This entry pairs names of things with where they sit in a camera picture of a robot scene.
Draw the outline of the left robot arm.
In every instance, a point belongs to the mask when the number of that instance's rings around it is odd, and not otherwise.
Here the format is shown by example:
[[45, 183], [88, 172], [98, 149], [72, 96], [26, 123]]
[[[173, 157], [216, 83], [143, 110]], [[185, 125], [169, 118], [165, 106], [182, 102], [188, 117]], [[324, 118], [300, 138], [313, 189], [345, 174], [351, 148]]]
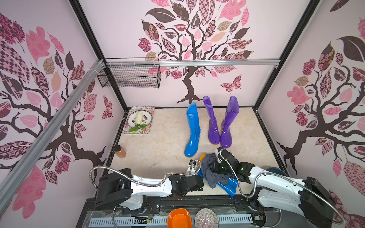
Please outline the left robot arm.
[[133, 175], [131, 169], [122, 169], [99, 179], [95, 208], [124, 206], [134, 211], [143, 207], [144, 197], [180, 197], [201, 192], [203, 187], [203, 179], [197, 174], [169, 174], [163, 179], [150, 179]]

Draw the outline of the blue boot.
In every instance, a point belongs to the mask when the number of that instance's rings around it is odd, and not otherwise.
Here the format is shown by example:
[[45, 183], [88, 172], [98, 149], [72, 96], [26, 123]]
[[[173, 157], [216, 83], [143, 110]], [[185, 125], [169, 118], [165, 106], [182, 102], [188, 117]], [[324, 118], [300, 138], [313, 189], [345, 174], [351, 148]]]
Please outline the blue boot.
[[198, 151], [201, 134], [199, 115], [196, 103], [191, 103], [186, 111], [187, 121], [190, 128], [190, 138], [185, 147], [186, 157], [193, 157]]
[[214, 189], [220, 186], [230, 197], [234, 197], [238, 182], [232, 178], [232, 175], [227, 173], [223, 162], [219, 162], [216, 154], [203, 153], [199, 158], [202, 168], [198, 175], [208, 181], [210, 188]]

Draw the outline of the grey cloth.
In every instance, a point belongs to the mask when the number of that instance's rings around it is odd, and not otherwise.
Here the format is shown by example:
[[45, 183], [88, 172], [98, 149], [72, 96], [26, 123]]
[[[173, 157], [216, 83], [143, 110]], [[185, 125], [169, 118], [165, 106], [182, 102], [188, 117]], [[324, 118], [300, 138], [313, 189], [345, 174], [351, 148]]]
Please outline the grey cloth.
[[217, 161], [218, 159], [215, 154], [208, 154], [201, 161], [202, 175], [207, 180], [210, 188], [212, 189], [216, 187], [217, 183], [227, 185], [229, 179], [229, 177], [226, 175], [215, 173], [214, 169], [210, 167], [210, 165], [214, 165]]

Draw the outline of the purple boot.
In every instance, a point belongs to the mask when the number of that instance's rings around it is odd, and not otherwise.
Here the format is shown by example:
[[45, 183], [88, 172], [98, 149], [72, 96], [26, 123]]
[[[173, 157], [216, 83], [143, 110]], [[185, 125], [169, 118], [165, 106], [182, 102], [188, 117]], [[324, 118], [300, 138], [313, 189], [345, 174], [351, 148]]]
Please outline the purple boot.
[[208, 96], [204, 96], [203, 103], [209, 116], [208, 139], [212, 144], [217, 145], [220, 143], [220, 134], [211, 99]]
[[221, 123], [221, 146], [229, 148], [232, 145], [232, 134], [230, 127], [236, 116], [239, 114], [240, 107], [237, 97], [231, 96], [226, 107], [225, 117]]

